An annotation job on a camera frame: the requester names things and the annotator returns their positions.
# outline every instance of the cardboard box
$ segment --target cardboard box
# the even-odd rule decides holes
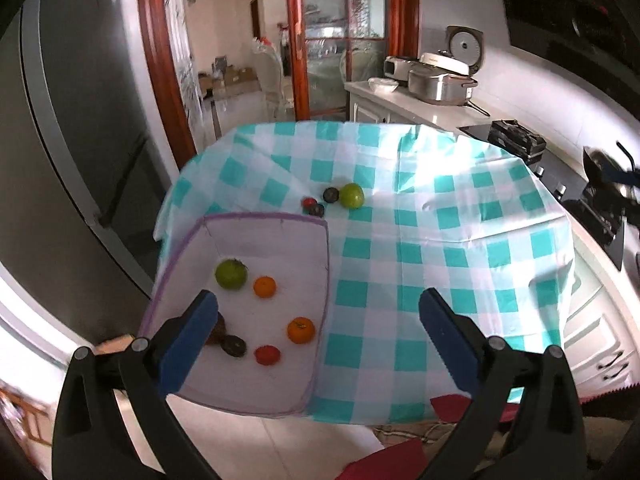
[[[225,88],[225,82],[223,79],[214,79],[213,80],[213,91],[223,90]]]
[[[240,82],[240,71],[233,65],[226,67],[225,72],[225,85],[232,86]]]
[[[241,68],[239,70],[240,73],[240,82],[246,83],[248,81],[257,80],[257,76],[255,75],[255,70],[251,67]]]
[[[205,95],[208,90],[213,88],[213,79],[208,75],[199,75],[198,83],[200,84],[200,91],[202,95]]]

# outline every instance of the table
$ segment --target table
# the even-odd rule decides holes
[[[564,210],[519,158],[423,125],[237,128],[192,160],[167,196],[158,275],[201,216],[301,213],[302,197],[348,182],[366,203],[326,208],[330,314],[309,415],[409,422],[434,416],[433,397],[459,393],[418,318],[428,286],[514,348],[560,344],[574,261]]]

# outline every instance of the gas stove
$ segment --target gas stove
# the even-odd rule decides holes
[[[623,219],[607,211],[599,193],[560,158],[546,149],[542,136],[517,121],[462,126],[468,136],[500,146],[524,160],[542,184],[587,230],[613,264],[622,269],[625,244]]]

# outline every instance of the green tomato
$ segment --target green tomato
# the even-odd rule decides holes
[[[340,203],[347,209],[358,209],[364,204],[364,191],[352,182],[340,190]]]
[[[216,267],[216,281],[226,290],[238,290],[246,283],[248,273],[240,260],[225,260]]]

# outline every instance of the black fruit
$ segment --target black fruit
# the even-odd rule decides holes
[[[220,346],[231,357],[242,357],[246,354],[246,343],[237,335],[225,335]]]
[[[313,204],[309,208],[309,214],[312,216],[317,216],[318,218],[322,218],[324,216],[324,206],[322,204]]]
[[[222,314],[218,313],[218,320],[215,327],[211,331],[211,335],[207,339],[209,345],[219,345],[222,342],[222,338],[226,335],[226,323]]]
[[[322,193],[322,200],[324,200],[328,204],[338,202],[339,199],[340,191],[338,191],[335,187],[328,187],[324,190],[324,193]]]

